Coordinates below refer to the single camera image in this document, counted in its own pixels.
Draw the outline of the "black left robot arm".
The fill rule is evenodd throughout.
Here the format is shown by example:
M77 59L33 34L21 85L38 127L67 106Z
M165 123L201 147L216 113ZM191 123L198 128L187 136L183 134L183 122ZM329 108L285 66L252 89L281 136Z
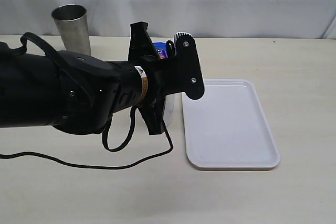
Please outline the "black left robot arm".
M51 125L75 135L100 134L113 114L135 106L151 135L164 131L164 98L204 94L194 38L178 33L176 52L159 57L148 24L131 25L126 61L57 51L33 33L21 46L1 43L1 127Z

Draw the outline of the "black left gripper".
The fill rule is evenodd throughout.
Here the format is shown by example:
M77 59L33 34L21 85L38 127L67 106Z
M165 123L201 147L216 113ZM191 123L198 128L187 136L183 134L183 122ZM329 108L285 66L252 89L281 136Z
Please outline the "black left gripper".
M184 92L190 99L204 95L204 82L196 42L192 36L177 36L172 56L161 59L148 32L148 23L130 25L128 60L140 59L149 82L138 107L150 135L164 132L163 112L167 95Z

